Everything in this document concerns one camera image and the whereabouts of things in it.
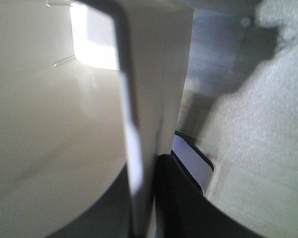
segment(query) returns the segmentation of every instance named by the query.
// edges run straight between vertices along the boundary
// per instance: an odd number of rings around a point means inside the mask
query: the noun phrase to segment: black plastic part
[[[159,156],[155,171],[158,238],[261,238],[208,202],[191,179],[174,156]]]

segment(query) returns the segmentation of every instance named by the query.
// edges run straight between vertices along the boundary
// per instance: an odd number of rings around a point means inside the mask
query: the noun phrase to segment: gray wall
[[[185,2],[202,38],[178,130],[215,164],[207,198],[266,237],[298,238],[298,0]]]

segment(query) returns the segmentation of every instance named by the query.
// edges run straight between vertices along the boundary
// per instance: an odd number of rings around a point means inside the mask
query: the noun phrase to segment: bright light
[[[86,5],[74,4],[71,7],[71,21],[76,58],[94,68],[119,69],[112,18]],[[108,36],[111,40],[99,42],[99,39]]]

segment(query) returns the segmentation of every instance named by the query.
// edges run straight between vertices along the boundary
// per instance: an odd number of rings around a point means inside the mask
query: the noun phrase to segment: curved white panel
[[[0,1],[0,237],[61,228],[125,163],[119,71],[73,55],[69,6]]]

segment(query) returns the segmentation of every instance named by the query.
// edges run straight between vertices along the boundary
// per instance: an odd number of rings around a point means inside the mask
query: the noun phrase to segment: textured gray surface
[[[255,1],[186,2],[249,16]],[[233,67],[195,62],[178,130],[215,164],[213,204],[266,237],[298,238],[298,0],[258,3]]]

